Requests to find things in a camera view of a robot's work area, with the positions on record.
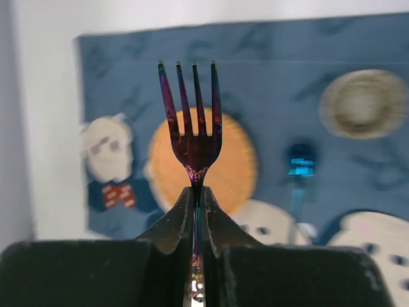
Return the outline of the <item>round woven wicker plate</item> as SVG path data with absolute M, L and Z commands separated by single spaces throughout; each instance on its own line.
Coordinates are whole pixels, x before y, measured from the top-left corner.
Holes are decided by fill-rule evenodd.
M 169 127 L 164 120 L 150 140 L 144 176 L 160 206 L 167 212 L 181 190 L 190 185 L 185 168 L 174 156 Z M 256 187 L 258 162 L 254 146 L 244 128 L 230 115 L 222 115 L 222 148 L 207 172 L 204 185 L 209 186 L 227 214 L 241 210 Z

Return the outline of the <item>iridescent purple fork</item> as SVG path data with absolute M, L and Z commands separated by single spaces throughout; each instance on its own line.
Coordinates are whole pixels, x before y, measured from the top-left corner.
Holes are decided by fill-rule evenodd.
M 181 65 L 176 66 L 178 85 L 183 112 L 184 132 L 179 131 L 178 117 L 173 102 L 171 87 L 164 63 L 158 63 L 158 76 L 167 115 L 171 146 L 175 157 L 185 168 L 191 187 L 185 188 L 176 206 L 167 216 L 176 218 L 180 225 L 180 238 L 175 245 L 173 257 L 180 256 L 177 268 L 181 280 L 177 290 L 183 294 L 184 306 L 190 305 L 191 293 L 183 287 L 190 287 L 194 276 L 203 283 L 202 294 L 205 306 L 218 306 L 220 299 L 217 256 L 213 252 L 205 196 L 211 190 L 203 185 L 206 173 L 217 160 L 222 147 L 222 111 L 219 80 L 215 63 L 211 64 L 212 86 L 212 131 L 206 130 L 205 112 L 202 102 L 197 65 L 193 64 L 194 91 L 196 96 L 198 132 L 192 130 L 192 118 L 183 80 Z

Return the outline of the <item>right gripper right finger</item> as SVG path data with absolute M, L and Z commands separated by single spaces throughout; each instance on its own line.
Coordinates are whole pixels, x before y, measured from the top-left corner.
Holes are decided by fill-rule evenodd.
M 205 306 L 393 306 L 375 262 L 346 246 L 264 245 L 201 192 Z

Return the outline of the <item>iridescent blue spoon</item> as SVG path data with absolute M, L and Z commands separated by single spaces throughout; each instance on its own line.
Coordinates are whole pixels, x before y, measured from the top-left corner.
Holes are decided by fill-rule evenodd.
M 315 175 L 317 156 L 315 145 L 306 139 L 292 143 L 286 150 L 288 177 L 292 184 L 289 212 L 295 224 L 300 222 L 306 181 Z

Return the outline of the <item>small beige cup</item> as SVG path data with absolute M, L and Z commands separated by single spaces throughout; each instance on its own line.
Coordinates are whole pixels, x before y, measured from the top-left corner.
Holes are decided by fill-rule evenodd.
M 318 110 L 324 127 L 336 136 L 383 138 L 407 117 L 408 85 L 388 70 L 348 72 L 323 90 Z

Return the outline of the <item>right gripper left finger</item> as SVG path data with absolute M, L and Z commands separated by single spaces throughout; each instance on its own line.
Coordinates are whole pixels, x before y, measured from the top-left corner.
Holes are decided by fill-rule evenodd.
M 2 306 L 190 306 L 194 196 L 128 240 L 20 241 L 1 253 Z

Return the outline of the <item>blue bear placemat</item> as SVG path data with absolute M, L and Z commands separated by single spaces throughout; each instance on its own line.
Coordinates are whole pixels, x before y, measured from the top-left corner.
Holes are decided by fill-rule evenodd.
M 408 85 L 408 15 L 214 24 L 78 37 L 84 88 L 82 154 L 88 228 L 130 239 L 165 214 L 144 167 L 166 120 L 157 63 L 178 92 L 181 62 L 189 97 L 197 63 L 206 117 L 210 62 L 217 62 L 223 114 L 256 152 L 252 197 L 230 214 L 264 244 L 358 246 L 382 270 L 397 306 L 408 305 L 408 114 L 378 139 L 336 136 L 321 122 L 323 90 L 337 77 L 388 70 Z M 294 223 L 286 150 L 301 139 L 317 149 L 302 215 Z

